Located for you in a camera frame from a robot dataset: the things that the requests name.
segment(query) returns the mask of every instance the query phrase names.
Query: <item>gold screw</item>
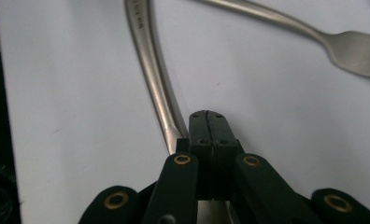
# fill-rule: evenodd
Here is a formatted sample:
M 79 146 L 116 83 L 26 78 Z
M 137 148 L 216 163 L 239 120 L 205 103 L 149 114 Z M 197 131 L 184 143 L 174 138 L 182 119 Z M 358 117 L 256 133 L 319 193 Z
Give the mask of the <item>gold screw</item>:
M 247 156 L 245 158 L 243 158 L 243 162 L 247 165 L 250 165 L 250 166 L 257 166 L 259 164 L 261 164 L 261 161 L 254 157 L 254 156 Z
M 120 197 L 121 200 L 118 203 L 112 202 L 112 199 L 116 197 L 118 198 Z M 127 204 L 128 201 L 129 201 L 129 195 L 127 195 L 127 193 L 124 191 L 118 191 L 106 197 L 106 199 L 104 200 L 104 206 L 107 209 L 118 209 L 120 207 L 123 207 L 125 204 Z
M 179 155 L 174 158 L 174 162 L 178 165 L 185 165 L 191 162 L 191 157 L 185 155 Z
M 334 194 L 325 195 L 324 201 L 328 205 L 330 205 L 330 207 L 332 207 L 334 210 L 342 212 L 342 213 L 349 213 L 353 210 L 353 206 L 351 206 L 351 204 L 348 201 Z M 334 201 L 339 201 L 343 205 L 338 205 L 334 203 Z

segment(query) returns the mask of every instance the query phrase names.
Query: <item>white table surface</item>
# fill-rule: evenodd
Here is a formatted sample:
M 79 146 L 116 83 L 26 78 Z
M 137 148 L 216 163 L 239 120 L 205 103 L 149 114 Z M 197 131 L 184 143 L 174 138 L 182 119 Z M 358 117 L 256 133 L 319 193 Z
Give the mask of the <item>white table surface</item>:
M 155 0 L 180 110 L 222 113 L 247 152 L 309 197 L 370 208 L 370 79 L 317 43 L 202 4 Z M 258 0 L 330 33 L 370 33 L 370 0 Z M 0 0 L 23 223 L 76 223 L 103 189 L 141 190 L 167 152 L 122 0 Z

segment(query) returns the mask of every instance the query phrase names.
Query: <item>fork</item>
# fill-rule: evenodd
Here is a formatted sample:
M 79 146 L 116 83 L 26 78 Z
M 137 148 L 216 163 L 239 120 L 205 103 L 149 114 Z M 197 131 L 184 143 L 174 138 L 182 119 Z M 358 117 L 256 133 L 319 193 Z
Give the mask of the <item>fork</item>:
M 338 67 L 363 77 L 370 77 L 370 35 L 347 31 L 326 34 L 289 15 L 245 0 L 203 0 L 211 5 L 282 25 L 321 43 Z

